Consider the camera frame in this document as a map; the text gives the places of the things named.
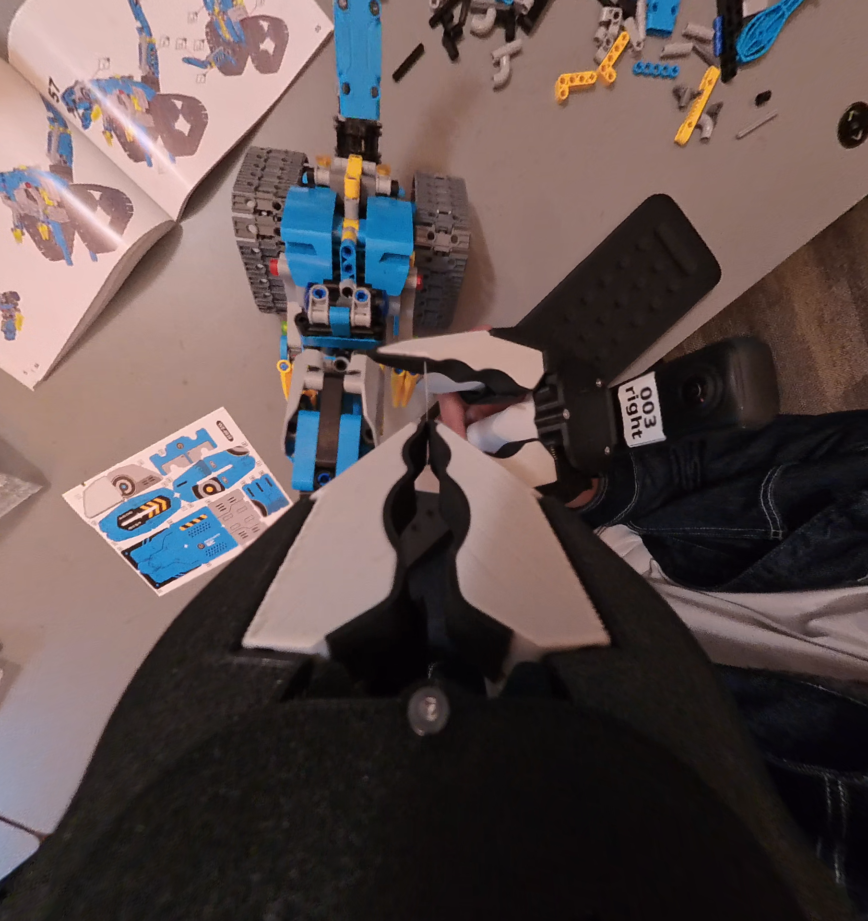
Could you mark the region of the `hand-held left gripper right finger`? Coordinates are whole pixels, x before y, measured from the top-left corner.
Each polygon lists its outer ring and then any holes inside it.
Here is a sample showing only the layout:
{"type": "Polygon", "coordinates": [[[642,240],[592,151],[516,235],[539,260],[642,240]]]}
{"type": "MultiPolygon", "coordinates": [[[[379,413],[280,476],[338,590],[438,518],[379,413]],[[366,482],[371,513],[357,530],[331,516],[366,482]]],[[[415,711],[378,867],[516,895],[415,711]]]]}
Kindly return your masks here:
{"type": "Polygon", "coordinates": [[[451,533],[445,625],[464,661],[498,685],[521,662],[611,645],[532,489],[440,423],[430,467],[451,533]]]}

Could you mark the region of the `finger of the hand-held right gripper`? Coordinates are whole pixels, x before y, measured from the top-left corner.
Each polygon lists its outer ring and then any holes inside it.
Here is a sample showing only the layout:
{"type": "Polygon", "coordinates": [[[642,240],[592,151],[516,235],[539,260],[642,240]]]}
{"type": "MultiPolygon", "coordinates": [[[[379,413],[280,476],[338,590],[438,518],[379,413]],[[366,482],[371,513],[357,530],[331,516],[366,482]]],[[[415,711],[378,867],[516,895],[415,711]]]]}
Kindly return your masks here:
{"type": "Polygon", "coordinates": [[[540,440],[509,442],[488,456],[528,488],[545,496],[555,493],[555,457],[540,440]]]}
{"type": "Polygon", "coordinates": [[[472,403],[525,396],[543,379],[543,353],[502,333],[464,331],[393,342],[376,349],[375,360],[420,375],[432,395],[463,393],[472,403]]]}

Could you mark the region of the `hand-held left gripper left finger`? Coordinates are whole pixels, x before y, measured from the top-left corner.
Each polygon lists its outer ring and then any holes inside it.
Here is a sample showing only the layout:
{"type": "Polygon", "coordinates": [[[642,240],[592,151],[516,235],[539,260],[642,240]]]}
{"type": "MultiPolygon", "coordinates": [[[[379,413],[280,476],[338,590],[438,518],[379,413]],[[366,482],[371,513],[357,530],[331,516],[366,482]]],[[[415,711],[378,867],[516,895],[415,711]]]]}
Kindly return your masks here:
{"type": "Polygon", "coordinates": [[[419,641],[403,535],[417,513],[427,447],[427,425],[406,425],[313,494],[245,648],[369,659],[419,641]]]}

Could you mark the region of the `blue sticker sheet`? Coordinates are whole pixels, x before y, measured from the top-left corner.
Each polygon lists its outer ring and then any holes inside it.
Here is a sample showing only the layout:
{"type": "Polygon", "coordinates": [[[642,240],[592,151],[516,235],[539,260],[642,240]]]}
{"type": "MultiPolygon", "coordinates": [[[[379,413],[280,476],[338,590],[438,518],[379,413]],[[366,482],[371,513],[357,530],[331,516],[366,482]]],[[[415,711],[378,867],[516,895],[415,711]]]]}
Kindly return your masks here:
{"type": "Polygon", "coordinates": [[[225,408],[62,497],[158,596],[238,556],[291,506],[225,408]]]}

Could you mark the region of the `tracked brick robot model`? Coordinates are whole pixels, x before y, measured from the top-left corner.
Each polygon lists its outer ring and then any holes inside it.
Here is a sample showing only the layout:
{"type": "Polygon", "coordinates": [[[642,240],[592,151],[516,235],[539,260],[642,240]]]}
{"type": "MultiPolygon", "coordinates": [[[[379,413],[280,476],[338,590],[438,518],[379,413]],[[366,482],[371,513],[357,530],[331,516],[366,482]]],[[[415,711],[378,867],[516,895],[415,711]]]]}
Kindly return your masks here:
{"type": "Polygon", "coordinates": [[[294,286],[354,279],[399,295],[419,276],[414,334],[450,327],[471,244],[463,179],[419,172],[405,190],[382,163],[379,2],[337,2],[336,148],[251,146],[232,196],[234,235],[258,309],[284,318],[294,286]]]}

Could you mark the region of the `pile of small brick parts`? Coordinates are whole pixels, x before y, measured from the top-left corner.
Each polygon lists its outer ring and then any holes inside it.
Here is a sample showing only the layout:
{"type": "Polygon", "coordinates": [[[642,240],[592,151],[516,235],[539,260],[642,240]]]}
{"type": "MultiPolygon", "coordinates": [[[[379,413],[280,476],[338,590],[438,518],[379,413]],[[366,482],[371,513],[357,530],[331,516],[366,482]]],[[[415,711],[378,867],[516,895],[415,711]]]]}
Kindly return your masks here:
{"type": "MultiPolygon", "coordinates": [[[[618,75],[670,82],[681,118],[674,142],[689,144],[699,132],[708,143],[724,106],[717,86],[729,84],[748,64],[759,61],[803,5],[801,1],[601,1],[587,68],[555,77],[559,105],[596,86],[612,88],[618,75]]],[[[441,31],[451,60],[462,38],[495,38],[492,82],[509,83],[512,64],[543,19],[550,2],[427,2],[428,24],[441,31]]]]}

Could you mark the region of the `grey desk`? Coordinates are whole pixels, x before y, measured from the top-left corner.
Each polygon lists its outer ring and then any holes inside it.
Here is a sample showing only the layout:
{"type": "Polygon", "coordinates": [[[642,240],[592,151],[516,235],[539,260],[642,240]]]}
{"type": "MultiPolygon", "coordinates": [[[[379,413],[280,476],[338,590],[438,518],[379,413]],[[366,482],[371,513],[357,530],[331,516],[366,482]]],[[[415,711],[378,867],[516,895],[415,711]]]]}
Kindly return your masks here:
{"type": "MultiPolygon", "coordinates": [[[[465,37],[451,62],[426,2],[385,3],[380,151],[406,190],[417,171],[466,181],[459,329],[516,321],[647,196],[675,199],[721,281],[634,374],[868,195],[868,139],[837,139],[847,106],[868,103],[868,2],[805,2],[717,88],[713,138],[685,146],[669,81],[627,70],[555,102],[555,77],[592,63],[597,6],[553,2],[494,90],[489,44],[465,37]]],[[[325,47],[36,390],[0,371],[0,444],[48,481],[0,521],[0,816],[18,824],[0,831],[0,878],[59,823],[125,686],[207,583],[157,597],[62,494],[218,407],[288,477],[279,320],[252,302],[231,191],[247,144],[333,152],[335,70],[325,47]]]]}

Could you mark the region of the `person's right hand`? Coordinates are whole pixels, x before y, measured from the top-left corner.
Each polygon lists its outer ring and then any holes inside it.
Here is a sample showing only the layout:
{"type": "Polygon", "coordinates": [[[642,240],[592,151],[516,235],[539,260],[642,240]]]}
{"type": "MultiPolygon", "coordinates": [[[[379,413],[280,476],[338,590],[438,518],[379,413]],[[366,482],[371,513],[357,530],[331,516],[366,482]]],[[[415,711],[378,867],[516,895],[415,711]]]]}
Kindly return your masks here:
{"type": "Polygon", "coordinates": [[[499,412],[497,404],[467,404],[459,393],[443,393],[438,398],[440,422],[461,438],[467,439],[470,425],[499,412]]]}

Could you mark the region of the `black studded mat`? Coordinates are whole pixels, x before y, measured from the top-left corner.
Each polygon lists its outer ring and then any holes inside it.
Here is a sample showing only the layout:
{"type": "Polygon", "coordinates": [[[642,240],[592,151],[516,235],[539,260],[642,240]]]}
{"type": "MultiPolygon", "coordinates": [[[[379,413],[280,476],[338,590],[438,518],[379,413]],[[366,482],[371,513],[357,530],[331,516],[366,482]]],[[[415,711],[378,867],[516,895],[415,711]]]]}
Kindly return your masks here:
{"type": "Polygon", "coordinates": [[[496,336],[608,383],[720,281],[720,265],[679,205],[657,193],[630,213],[522,320],[496,336]]]}

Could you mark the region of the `person's white shirt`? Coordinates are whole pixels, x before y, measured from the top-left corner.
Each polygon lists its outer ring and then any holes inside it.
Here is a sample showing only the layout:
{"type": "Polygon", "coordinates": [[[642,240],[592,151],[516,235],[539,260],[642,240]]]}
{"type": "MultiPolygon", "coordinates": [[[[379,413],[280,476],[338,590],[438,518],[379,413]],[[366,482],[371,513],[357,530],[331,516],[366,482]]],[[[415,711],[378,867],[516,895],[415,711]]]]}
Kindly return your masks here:
{"type": "Polygon", "coordinates": [[[716,663],[868,685],[868,585],[839,590],[724,593],[665,577],[640,536],[597,530],[689,627],[716,663]]]}

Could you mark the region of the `clear plastic bag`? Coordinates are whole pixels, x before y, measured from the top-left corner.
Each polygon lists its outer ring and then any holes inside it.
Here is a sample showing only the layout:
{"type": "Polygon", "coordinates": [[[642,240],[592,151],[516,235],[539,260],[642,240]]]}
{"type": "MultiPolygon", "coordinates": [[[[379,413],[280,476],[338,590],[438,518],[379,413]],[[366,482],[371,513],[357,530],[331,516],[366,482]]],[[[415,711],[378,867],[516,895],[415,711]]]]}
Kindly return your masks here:
{"type": "Polygon", "coordinates": [[[48,486],[35,464],[18,449],[0,444],[0,519],[48,486]]]}

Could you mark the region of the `dark denim jacket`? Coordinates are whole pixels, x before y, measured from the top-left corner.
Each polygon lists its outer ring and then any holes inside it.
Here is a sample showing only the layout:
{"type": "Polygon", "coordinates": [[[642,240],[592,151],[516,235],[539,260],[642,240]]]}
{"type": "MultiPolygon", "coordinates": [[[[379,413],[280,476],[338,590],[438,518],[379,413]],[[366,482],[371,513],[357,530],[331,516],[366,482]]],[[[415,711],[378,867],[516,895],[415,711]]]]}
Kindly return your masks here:
{"type": "Polygon", "coordinates": [[[812,850],[868,919],[868,689],[718,665],[812,850]]]}

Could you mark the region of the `open instruction booklet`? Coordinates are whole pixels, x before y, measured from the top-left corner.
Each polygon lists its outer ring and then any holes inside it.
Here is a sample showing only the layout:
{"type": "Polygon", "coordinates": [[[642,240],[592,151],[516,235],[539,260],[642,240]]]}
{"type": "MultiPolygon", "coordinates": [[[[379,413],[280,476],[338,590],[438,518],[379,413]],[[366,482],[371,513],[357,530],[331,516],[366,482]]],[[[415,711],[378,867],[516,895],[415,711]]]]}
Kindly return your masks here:
{"type": "Polygon", "coordinates": [[[25,2],[0,59],[0,368],[43,380],[332,34],[315,2],[25,2]]]}

